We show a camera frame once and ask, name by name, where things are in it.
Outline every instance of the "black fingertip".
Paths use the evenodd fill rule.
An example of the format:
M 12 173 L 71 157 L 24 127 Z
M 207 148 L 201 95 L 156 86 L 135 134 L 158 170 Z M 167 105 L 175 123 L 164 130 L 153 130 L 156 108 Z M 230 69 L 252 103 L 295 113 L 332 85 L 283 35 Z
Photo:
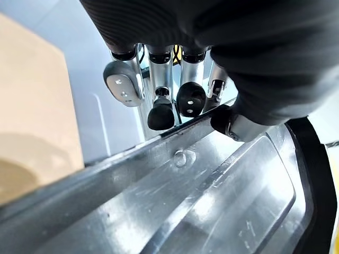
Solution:
M 155 131 L 168 130 L 174 125 L 174 114 L 170 106 L 158 104 L 148 114 L 148 127 Z
M 221 105 L 213 110 L 211 117 L 211 126 L 216 131 L 226 134 L 226 127 L 231 115 L 230 107 L 227 105 Z
M 176 96 L 179 112 L 186 117 L 200 115 L 205 106 L 206 93 L 204 89 L 195 82 L 183 84 Z

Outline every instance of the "scratched metal surface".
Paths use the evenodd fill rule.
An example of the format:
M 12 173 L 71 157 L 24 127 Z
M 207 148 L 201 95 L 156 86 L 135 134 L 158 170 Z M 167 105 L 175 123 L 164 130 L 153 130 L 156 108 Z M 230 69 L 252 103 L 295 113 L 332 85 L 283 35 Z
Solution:
M 0 210 L 0 253 L 292 253 L 309 223 L 292 138 L 209 115 Z

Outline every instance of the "black sleeve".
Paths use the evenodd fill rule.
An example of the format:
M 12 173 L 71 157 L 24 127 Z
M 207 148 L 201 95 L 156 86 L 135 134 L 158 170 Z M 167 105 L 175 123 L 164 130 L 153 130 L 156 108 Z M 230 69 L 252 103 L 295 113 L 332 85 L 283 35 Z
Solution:
M 338 83 L 337 0 L 222 1 L 186 30 L 216 45 L 211 56 L 239 91 L 235 109 L 256 123 L 306 116 Z

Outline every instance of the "robotic hand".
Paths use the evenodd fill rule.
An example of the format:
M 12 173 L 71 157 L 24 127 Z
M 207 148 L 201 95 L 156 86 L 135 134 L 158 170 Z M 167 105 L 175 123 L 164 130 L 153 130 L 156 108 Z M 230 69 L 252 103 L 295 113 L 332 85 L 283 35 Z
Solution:
M 128 93 L 111 90 L 129 106 L 143 100 L 134 59 L 136 44 L 147 45 L 156 95 L 148 119 L 152 129 L 174 124 L 168 47 L 174 44 L 183 46 L 176 98 L 180 113 L 195 117 L 218 106 L 229 77 L 238 97 L 232 107 L 215 110 L 211 125 L 239 141 L 251 141 L 270 126 L 308 115 L 338 81 L 338 0 L 81 2 L 113 56 L 125 64 L 106 71 L 105 80 L 109 87 L 124 80 Z M 215 63 L 206 96 L 200 75 L 207 47 Z

